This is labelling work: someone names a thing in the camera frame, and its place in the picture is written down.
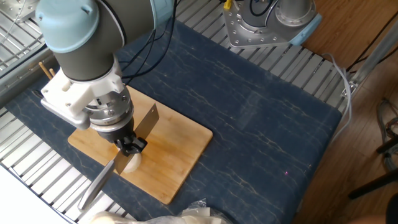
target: plastic bag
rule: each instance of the plastic bag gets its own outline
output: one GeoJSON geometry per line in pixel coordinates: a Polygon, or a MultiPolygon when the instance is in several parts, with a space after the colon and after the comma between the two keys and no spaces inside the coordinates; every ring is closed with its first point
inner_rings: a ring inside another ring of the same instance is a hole
{"type": "MultiPolygon", "coordinates": [[[[191,203],[187,209],[183,210],[179,215],[184,218],[186,216],[202,217],[197,218],[198,222],[191,222],[192,224],[233,224],[222,212],[217,211],[214,208],[207,207],[206,199],[202,199],[191,203]]],[[[184,218],[187,224],[191,224],[186,218],[184,218]]]]}
{"type": "Polygon", "coordinates": [[[130,220],[110,212],[99,212],[90,221],[90,224],[187,224],[183,218],[165,216],[145,222],[130,220]]]}
{"type": "Polygon", "coordinates": [[[145,222],[122,218],[117,214],[100,212],[90,224],[233,224],[223,213],[207,207],[206,199],[191,203],[179,216],[164,216],[145,222]]]}

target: wooden stick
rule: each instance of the wooden stick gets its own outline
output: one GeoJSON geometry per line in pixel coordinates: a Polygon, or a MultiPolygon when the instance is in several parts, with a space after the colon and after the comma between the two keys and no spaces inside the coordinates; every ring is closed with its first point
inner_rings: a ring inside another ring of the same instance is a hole
{"type": "Polygon", "coordinates": [[[51,80],[52,76],[51,76],[50,72],[44,67],[42,62],[39,62],[39,66],[40,66],[40,68],[42,68],[45,75],[51,80]]]}
{"type": "Polygon", "coordinates": [[[55,76],[55,71],[54,71],[54,69],[50,68],[50,73],[51,73],[51,75],[52,75],[53,77],[55,76]]]}

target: wooden cutting board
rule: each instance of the wooden cutting board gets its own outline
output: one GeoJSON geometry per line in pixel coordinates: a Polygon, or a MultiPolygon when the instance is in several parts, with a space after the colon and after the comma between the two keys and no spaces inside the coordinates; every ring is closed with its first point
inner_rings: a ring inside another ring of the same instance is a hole
{"type": "MultiPolygon", "coordinates": [[[[148,145],[142,152],[140,166],[134,172],[122,172],[121,176],[162,203],[169,204],[213,133],[143,93],[131,87],[128,89],[134,104],[134,128],[154,103],[159,111],[159,121],[146,139],[148,145]]],[[[77,129],[68,142],[104,166],[118,152],[114,144],[91,128],[77,129]]]]}

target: knife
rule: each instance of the knife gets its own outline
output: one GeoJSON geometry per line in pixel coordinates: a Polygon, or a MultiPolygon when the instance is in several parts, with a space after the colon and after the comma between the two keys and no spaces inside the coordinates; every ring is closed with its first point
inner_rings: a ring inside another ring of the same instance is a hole
{"type": "MultiPolygon", "coordinates": [[[[156,105],[153,105],[152,108],[145,115],[144,119],[142,119],[142,121],[138,124],[136,130],[134,130],[137,138],[146,139],[158,120],[159,114],[157,112],[157,107],[156,105]]],[[[119,150],[118,154],[113,159],[115,163],[115,169],[118,174],[121,174],[123,172],[124,168],[126,168],[127,164],[130,162],[133,156],[133,154],[125,156],[122,151],[119,150]]]]}
{"type": "MultiPolygon", "coordinates": [[[[156,104],[154,104],[145,115],[144,119],[142,119],[142,121],[138,124],[136,130],[134,130],[137,138],[146,139],[158,120],[159,114],[157,112],[156,104]]],[[[121,174],[133,156],[133,154],[125,156],[122,150],[119,150],[115,158],[107,163],[104,169],[99,173],[90,186],[88,186],[87,190],[81,197],[78,204],[78,209],[81,212],[90,206],[95,197],[104,187],[105,183],[109,180],[109,178],[111,178],[113,170],[116,169],[118,174],[121,174]]]]}

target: dark blue tablecloth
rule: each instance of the dark blue tablecloth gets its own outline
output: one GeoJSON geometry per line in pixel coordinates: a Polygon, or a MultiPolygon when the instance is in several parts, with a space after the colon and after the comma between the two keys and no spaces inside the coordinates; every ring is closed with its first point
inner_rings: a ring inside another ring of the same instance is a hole
{"type": "MultiPolygon", "coordinates": [[[[140,44],[119,51],[119,59],[130,59],[140,44]]],[[[155,44],[149,64],[160,46],[165,40],[155,44]]],[[[103,166],[67,143],[75,128],[31,93],[47,81],[33,83],[6,108],[93,180],[103,166]]],[[[207,198],[236,223],[290,223],[341,118],[336,109],[181,23],[159,66],[131,85],[214,134],[170,205],[112,176],[105,193],[138,220],[177,215],[207,198]]]]}

